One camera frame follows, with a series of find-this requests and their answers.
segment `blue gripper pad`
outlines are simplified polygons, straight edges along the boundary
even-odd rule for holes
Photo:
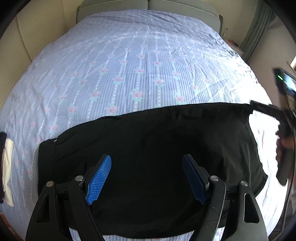
[[[105,156],[104,160],[99,160],[99,162],[102,163],[97,169],[96,173],[93,175],[88,185],[88,191],[85,197],[85,200],[88,205],[91,205],[93,201],[98,199],[98,196],[111,169],[110,156]]]
[[[209,181],[190,154],[183,156],[182,166],[196,200],[204,204],[207,201]]]

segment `silver bolt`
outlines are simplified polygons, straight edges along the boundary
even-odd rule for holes
[[[247,186],[248,186],[248,183],[247,183],[246,181],[241,181],[241,185],[242,185],[243,187],[247,187]]]
[[[49,181],[49,182],[46,183],[46,186],[50,188],[50,187],[52,187],[53,184],[54,184],[54,182]]]
[[[75,181],[81,182],[83,180],[83,176],[77,176],[75,177]]]
[[[219,178],[217,176],[211,176],[211,180],[214,182],[217,182],[219,180]]]

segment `gray headboard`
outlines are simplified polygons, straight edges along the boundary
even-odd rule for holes
[[[84,0],[77,9],[77,22],[98,12],[148,9],[200,19],[221,34],[223,18],[209,3],[201,0]]]

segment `mattress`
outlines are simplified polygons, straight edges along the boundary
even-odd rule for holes
[[[250,67],[202,21],[149,10],[91,15],[43,49],[0,112],[0,131],[15,143],[11,173],[15,206],[3,204],[0,209],[24,239],[38,198],[38,146],[70,127],[106,115],[250,99],[271,103]],[[276,179],[278,122],[258,112],[249,122],[268,174],[256,200],[270,234],[287,191]],[[222,232],[217,230],[215,240]],[[191,233],[166,240],[186,241]]]

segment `wall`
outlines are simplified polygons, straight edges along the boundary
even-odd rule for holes
[[[241,45],[251,25],[258,0],[203,0],[212,4],[223,16],[223,31],[228,28],[227,39]]]
[[[281,67],[295,75],[287,64],[293,61],[295,55],[296,44],[282,25],[264,33],[251,57],[249,66],[275,105],[279,105],[279,95],[272,68]]]
[[[0,39],[0,108],[32,60],[76,23],[83,0],[32,0]]]

